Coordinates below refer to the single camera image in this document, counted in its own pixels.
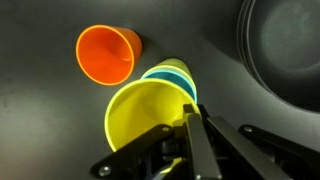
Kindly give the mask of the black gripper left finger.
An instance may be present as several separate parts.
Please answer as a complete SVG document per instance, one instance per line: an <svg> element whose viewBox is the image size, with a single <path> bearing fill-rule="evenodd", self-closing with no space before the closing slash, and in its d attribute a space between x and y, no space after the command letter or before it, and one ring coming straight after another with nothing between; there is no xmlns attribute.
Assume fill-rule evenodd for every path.
<svg viewBox="0 0 320 180"><path fill-rule="evenodd" d="M90 175L97 180L151 180L172 165L162 145L173 137L172 127L157 125L94 164Z"/></svg>

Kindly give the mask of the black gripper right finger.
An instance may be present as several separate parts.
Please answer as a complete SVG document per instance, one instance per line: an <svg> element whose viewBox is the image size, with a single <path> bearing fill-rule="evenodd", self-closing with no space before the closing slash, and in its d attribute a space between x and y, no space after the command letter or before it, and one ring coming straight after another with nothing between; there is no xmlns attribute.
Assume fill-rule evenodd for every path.
<svg viewBox="0 0 320 180"><path fill-rule="evenodd" d="M320 153L252 125L239 132L293 180L320 180Z"/></svg>

